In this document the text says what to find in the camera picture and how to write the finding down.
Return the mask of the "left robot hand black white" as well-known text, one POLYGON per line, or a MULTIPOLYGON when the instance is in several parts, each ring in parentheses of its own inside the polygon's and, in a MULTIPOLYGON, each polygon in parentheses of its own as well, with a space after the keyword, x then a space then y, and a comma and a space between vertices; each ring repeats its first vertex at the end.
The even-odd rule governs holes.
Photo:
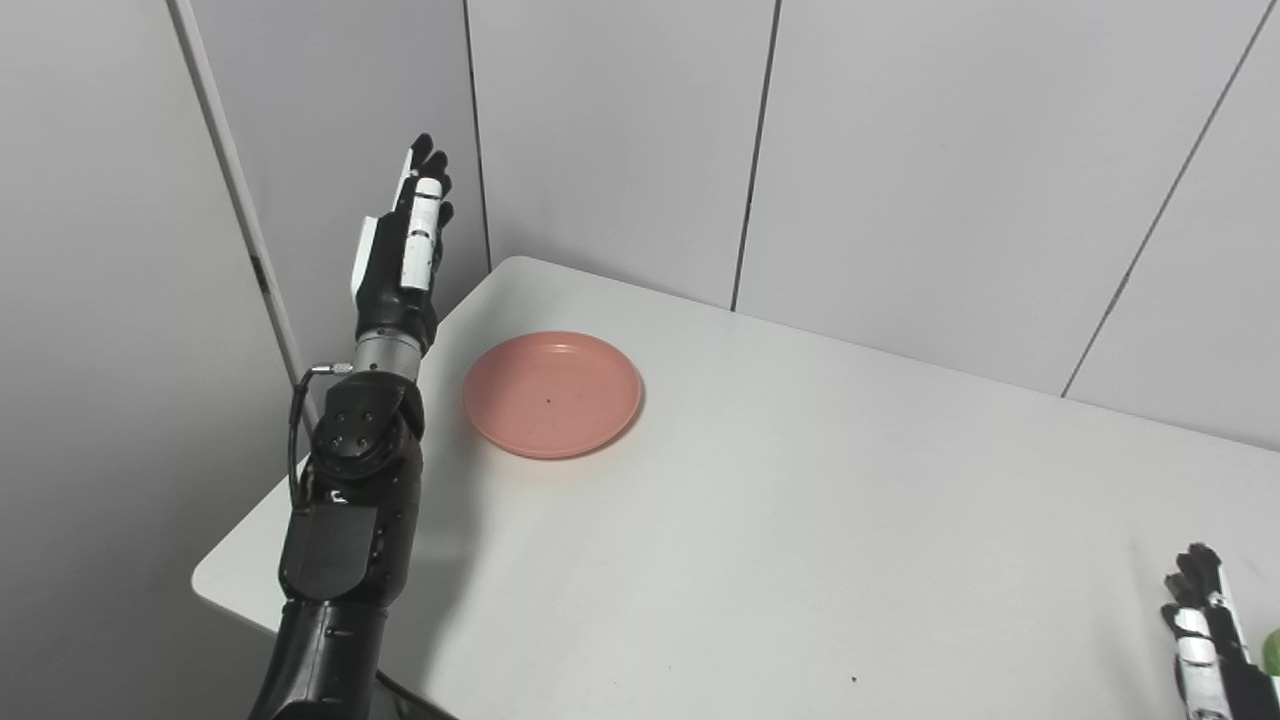
POLYGON ((448 156, 429 133, 406 152, 390 209, 361 225, 351 296, 356 337, 398 334, 425 354, 436 338, 433 305, 443 231, 454 217, 448 156))

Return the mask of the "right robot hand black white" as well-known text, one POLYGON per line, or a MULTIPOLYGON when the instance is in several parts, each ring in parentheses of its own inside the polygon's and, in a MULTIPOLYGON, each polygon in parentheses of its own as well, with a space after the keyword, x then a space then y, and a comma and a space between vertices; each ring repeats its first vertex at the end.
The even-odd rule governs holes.
POLYGON ((1222 560, 1192 543, 1164 578, 1178 693, 1187 719, 1277 719, 1279 630, 1251 648, 1222 560))

